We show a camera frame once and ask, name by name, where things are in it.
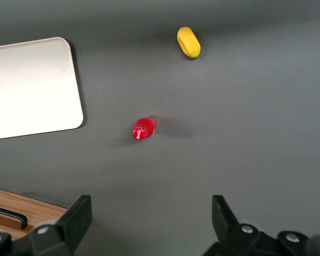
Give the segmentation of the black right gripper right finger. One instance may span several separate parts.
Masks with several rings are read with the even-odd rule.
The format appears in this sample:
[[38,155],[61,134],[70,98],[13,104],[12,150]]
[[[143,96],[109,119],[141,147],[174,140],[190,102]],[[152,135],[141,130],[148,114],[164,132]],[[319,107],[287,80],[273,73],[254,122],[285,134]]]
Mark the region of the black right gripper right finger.
[[239,223],[222,195],[212,197],[212,224],[218,241],[205,255],[320,255],[320,235],[282,231],[270,237],[251,224]]

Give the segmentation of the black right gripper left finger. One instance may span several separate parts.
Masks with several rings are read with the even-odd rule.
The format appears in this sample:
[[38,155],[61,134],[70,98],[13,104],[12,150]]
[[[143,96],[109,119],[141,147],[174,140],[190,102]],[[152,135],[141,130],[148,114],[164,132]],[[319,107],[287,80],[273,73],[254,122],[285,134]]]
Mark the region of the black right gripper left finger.
[[0,232],[0,255],[74,255],[92,220],[91,196],[82,195],[55,223],[39,225],[18,240]]

